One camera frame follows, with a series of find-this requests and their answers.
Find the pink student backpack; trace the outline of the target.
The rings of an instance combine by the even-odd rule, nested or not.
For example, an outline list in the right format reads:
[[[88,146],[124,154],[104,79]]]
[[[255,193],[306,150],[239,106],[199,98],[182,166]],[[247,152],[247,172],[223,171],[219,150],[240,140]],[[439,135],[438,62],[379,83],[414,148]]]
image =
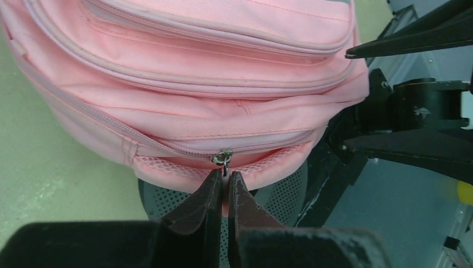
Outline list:
[[[1,27],[67,133],[185,193],[284,179],[369,93],[353,1],[2,1]]]

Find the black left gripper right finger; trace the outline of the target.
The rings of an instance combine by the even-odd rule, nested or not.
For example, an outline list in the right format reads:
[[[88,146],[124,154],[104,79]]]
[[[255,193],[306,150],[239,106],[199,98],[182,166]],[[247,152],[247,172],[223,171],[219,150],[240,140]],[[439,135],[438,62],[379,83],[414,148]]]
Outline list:
[[[391,267],[378,237],[357,228],[290,228],[251,195],[240,172],[229,178],[231,267]]]

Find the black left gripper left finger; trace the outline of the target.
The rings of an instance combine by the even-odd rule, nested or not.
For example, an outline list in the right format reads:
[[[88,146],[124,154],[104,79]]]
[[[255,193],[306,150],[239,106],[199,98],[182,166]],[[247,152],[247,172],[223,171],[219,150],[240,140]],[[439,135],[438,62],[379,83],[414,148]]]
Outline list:
[[[222,178],[152,221],[37,222],[1,250],[2,267],[218,267]]]

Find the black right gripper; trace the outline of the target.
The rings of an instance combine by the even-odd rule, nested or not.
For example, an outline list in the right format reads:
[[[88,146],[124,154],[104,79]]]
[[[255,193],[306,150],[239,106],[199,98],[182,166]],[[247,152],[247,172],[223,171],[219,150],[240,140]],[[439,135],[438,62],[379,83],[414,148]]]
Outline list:
[[[346,51],[347,59],[472,45],[472,1],[448,1],[387,37]],[[343,159],[355,155],[428,169],[472,184],[472,131],[461,115],[468,82],[420,78],[389,85],[380,69],[370,75],[366,100],[344,110],[327,133]]]

